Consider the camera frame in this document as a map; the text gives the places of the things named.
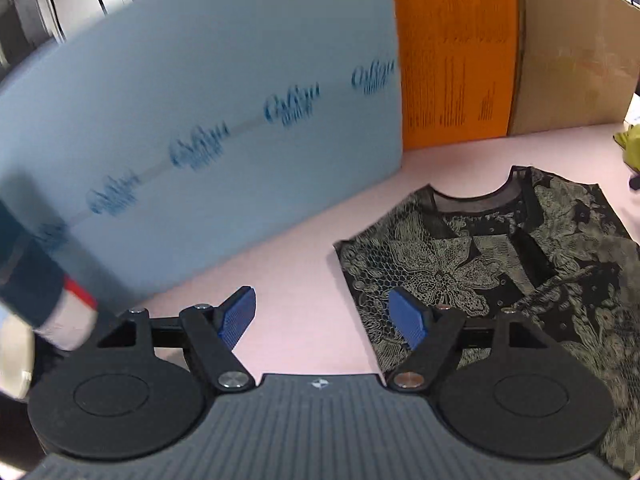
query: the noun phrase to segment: red stripe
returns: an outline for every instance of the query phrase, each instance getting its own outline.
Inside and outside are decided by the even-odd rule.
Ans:
[[[75,294],[86,306],[96,310],[98,305],[97,301],[80,285],[65,274],[65,290],[68,290],[72,294]]]

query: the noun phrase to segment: metal screw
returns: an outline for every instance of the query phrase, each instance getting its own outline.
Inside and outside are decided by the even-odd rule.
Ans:
[[[225,372],[218,377],[220,385],[230,390],[242,388],[249,382],[249,376],[244,372]]]
[[[410,390],[422,386],[424,384],[424,377],[415,372],[402,372],[394,377],[394,382],[396,386]]]

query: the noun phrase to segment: blue gripper pad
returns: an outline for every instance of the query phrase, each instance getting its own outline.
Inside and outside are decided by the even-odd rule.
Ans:
[[[427,337],[433,324],[433,312],[401,286],[389,292],[391,321],[414,350]]]
[[[213,323],[218,337],[233,350],[254,317],[255,291],[242,286],[215,310]]]

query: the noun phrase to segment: cardboard box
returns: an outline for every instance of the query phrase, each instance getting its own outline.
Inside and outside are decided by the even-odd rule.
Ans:
[[[624,0],[520,0],[510,135],[620,123],[640,72],[640,9]]]

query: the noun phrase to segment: black patterned garment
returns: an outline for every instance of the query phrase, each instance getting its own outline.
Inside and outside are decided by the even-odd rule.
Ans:
[[[514,166],[481,197],[426,186],[335,249],[383,372],[409,353],[386,308],[395,286],[469,316],[516,308],[609,387],[602,457],[640,468],[640,251],[598,185]]]

